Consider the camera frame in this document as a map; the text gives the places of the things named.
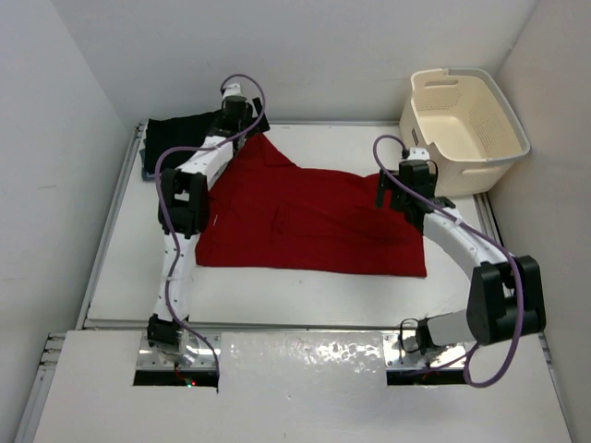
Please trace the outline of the black garment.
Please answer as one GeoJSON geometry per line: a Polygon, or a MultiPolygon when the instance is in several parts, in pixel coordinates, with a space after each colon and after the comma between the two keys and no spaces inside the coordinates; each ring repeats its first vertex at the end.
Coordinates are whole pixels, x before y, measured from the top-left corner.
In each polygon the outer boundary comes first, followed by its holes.
{"type": "Polygon", "coordinates": [[[153,174],[161,155],[170,148],[200,147],[213,123],[216,112],[175,117],[166,120],[150,119],[146,127],[145,168],[153,174]]]}

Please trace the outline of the red garment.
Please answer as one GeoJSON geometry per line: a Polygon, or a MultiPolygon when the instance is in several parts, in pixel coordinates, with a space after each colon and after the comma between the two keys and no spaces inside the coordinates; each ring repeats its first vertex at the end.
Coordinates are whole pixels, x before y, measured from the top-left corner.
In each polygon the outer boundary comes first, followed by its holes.
{"type": "Polygon", "coordinates": [[[196,262],[424,278],[423,237],[402,213],[376,206],[378,179],[299,167],[255,136],[211,189],[196,262]]]}

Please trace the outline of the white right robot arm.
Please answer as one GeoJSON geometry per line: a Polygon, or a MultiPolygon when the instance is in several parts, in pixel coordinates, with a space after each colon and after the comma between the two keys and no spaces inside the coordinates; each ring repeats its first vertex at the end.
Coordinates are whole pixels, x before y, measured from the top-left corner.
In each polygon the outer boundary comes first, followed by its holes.
{"type": "Polygon", "coordinates": [[[547,318],[538,263],[530,256],[514,257],[477,233],[451,200],[434,196],[436,178],[428,161],[406,160],[397,171],[381,169],[378,179],[376,206],[390,194],[390,208],[470,280],[466,309],[417,323],[417,349],[426,353],[463,341],[487,346],[511,340],[516,327],[522,336],[543,331],[547,318]]]}

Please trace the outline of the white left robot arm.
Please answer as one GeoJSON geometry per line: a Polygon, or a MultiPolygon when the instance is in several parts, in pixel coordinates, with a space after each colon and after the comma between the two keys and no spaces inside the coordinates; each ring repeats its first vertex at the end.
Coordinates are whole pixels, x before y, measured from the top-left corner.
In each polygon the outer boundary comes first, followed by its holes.
{"type": "Polygon", "coordinates": [[[268,128],[261,99],[230,94],[218,111],[149,121],[143,174],[160,185],[164,234],[163,276],[147,328],[150,346],[182,355],[201,343],[187,330],[187,293],[195,247],[209,223],[209,191],[246,139],[268,128]]]}

